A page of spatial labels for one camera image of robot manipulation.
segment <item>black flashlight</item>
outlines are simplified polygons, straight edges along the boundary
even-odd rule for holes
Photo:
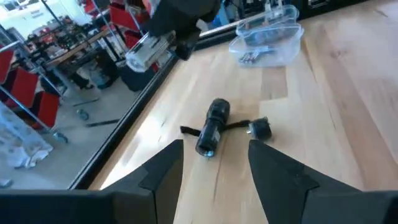
[[[199,135],[196,150],[205,157],[213,157],[229,118],[228,101],[217,98],[211,103],[206,115],[206,123]]]

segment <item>clear plastic container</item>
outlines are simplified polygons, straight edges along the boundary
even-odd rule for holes
[[[284,66],[299,54],[303,33],[300,24],[279,24],[253,32],[247,37],[238,36],[229,44],[229,51],[243,66]],[[255,40],[255,44],[248,44],[245,38]]]
[[[236,34],[246,37],[253,32],[263,30],[265,27],[281,23],[294,23],[298,17],[299,10],[293,5],[274,7],[271,11],[260,13],[239,22],[236,26]]]

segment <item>table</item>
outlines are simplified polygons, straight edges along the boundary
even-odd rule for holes
[[[109,33],[109,30],[105,29],[97,34],[95,34],[93,37],[89,38],[86,42],[83,42],[79,45],[77,45],[76,47],[74,47],[73,49],[69,50],[68,52],[66,52],[65,54],[47,62],[45,64],[45,66],[47,67],[47,69],[52,70],[54,75],[56,75],[61,81],[62,83],[73,92],[73,94],[75,96],[77,96],[77,98],[79,99],[78,103],[75,103],[74,106],[77,105],[82,105],[82,104],[86,104],[86,103],[92,103],[94,101],[99,100],[98,97],[93,98],[93,99],[86,99],[84,96],[82,96],[78,90],[76,90],[75,85],[67,78],[67,75],[65,75],[63,72],[60,71],[60,69],[57,68],[57,65],[60,65],[62,62],[68,60],[70,57],[72,57],[73,55],[75,55],[77,52],[87,48],[90,44],[92,44],[93,42],[99,40],[100,38],[104,37],[104,40],[106,41],[106,43],[108,44],[109,48],[114,52],[114,49],[112,48],[112,46],[110,45],[110,43],[108,42],[108,40],[106,39],[106,35]]]
[[[195,152],[217,97],[229,122],[267,116],[272,147],[361,190],[398,189],[398,2],[368,1],[301,21],[302,49],[286,67],[241,68],[228,43],[179,62],[92,183],[103,189],[174,139],[184,140],[175,223],[266,223],[252,181],[245,130]]]
[[[63,54],[63,55],[61,55],[61,56],[59,56],[59,57],[47,62],[46,63],[46,67],[52,67],[52,66],[56,66],[56,65],[61,64],[62,62],[68,60],[71,56],[75,55],[77,52],[87,48],[93,42],[96,42],[100,38],[106,37],[106,35],[108,33],[109,33],[109,30],[107,30],[107,29],[102,30],[101,32],[95,34],[93,37],[88,39],[86,42],[83,42],[83,43],[77,45],[76,47],[72,48],[71,50],[69,50],[65,54]]]

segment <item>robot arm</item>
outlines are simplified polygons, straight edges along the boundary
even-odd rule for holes
[[[188,60],[199,39],[198,20],[211,22],[221,5],[220,0],[161,0],[156,6],[149,0],[143,3],[153,12],[144,24],[148,33],[126,54],[127,65],[136,72],[146,71],[168,50]]]

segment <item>flashlight strap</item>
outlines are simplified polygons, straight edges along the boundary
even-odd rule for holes
[[[221,132],[230,130],[230,129],[234,129],[234,128],[245,128],[248,127],[250,123],[250,120],[243,120],[243,121],[239,121],[239,122],[235,122],[232,124],[227,124],[224,129]],[[180,131],[182,134],[190,134],[192,136],[196,136],[199,137],[200,135],[200,130],[198,129],[193,129],[193,128],[189,128],[186,126],[180,126]]]

